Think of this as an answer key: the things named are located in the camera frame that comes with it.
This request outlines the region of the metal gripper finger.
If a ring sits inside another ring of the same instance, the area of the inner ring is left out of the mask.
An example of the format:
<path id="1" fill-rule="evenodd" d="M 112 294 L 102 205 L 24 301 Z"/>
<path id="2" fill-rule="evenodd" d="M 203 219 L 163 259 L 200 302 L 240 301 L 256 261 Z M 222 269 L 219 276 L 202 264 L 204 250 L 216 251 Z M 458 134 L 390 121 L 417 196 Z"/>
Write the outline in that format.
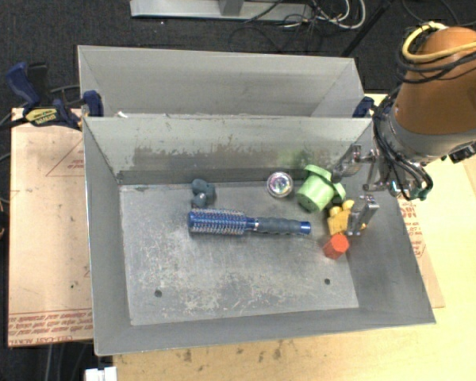
<path id="1" fill-rule="evenodd" d="M 362 145 L 352 144 L 332 169 L 333 179 L 353 176 L 361 168 Z"/>
<path id="2" fill-rule="evenodd" d="M 380 206 L 371 194 L 361 195 L 351 208 L 347 221 L 348 236 L 360 236 Z"/>

